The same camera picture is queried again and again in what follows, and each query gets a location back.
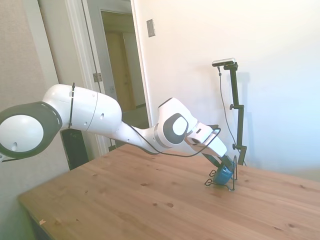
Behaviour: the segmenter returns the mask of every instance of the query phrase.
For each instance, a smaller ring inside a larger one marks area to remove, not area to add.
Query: black cable
[[[229,126],[229,122],[228,122],[228,118],[227,118],[227,112],[226,112],[226,106],[225,106],[225,101],[224,101],[224,97],[222,95],[222,84],[221,84],[221,72],[220,72],[220,67],[217,67],[218,68],[218,71],[219,71],[219,78],[220,78],[220,95],[221,95],[221,100],[222,100],[222,105],[223,105],[223,111],[224,111],[224,118],[225,118],[225,122],[226,122],[226,125],[228,127],[228,130],[229,130],[229,133],[231,134],[231,137],[233,139],[233,142],[234,142],[234,145],[236,146],[236,140],[235,140],[235,137],[234,135],[232,134],[231,132],[231,129],[230,129],[230,126]]]
[[[171,153],[165,153],[165,152],[161,152],[159,150],[157,150],[150,142],[148,142],[147,139],[145,139],[133,126],[127,124],[130,128],[132,128],[147,144],[150,145],[150,147],[152,147],[158,154],[163,154],[163,155],[168,155],[168,156],[175,156],[175,157],[182,157],[182,158],[191,158],[199,153],[201,153],[203,150],[205,150],[211,143],[213,140],[215,140],[215,138],[219,135],[219,133],[221,132],[221,128],[217,127],[215,130],[219,130],[219,132],[213,137],[213,139],[211,139],[211,141],[204,146],[200,151],[192,154],[192,155],[179,155],[179,154],[171,154]]]
[[[70,119],[68,129],[72,126],[72,111],[74,109],[74,95],[75,95],[75,83],[72,84],[72,94],[71,94],[71,108],[70,108]]]

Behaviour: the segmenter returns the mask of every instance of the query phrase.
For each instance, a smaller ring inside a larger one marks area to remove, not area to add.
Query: floor
[[[149,128],[147,108],[145,106],[122,113],[122,121],[139,129]]]

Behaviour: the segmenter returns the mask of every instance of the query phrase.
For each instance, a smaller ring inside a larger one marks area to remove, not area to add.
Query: door hinge
[[[99,73],[94,73],[94,74],[93,74],[93,79],[94,79],[94,82],[95,82],[95,83],[97,83],[97,82],[102,82],[101,72],[99,72]]]

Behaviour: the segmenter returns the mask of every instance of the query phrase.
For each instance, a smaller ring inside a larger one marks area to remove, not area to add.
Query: wooden door
[[[136,109],[127,61],[124,36],[121,32],[106,32],[117,101],[122,112]]]

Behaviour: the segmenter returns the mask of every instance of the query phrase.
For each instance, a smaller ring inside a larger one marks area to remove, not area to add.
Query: doorway
[[[133,15],[101,11],[101,16],[122,120],[147,129],[149,120]]]

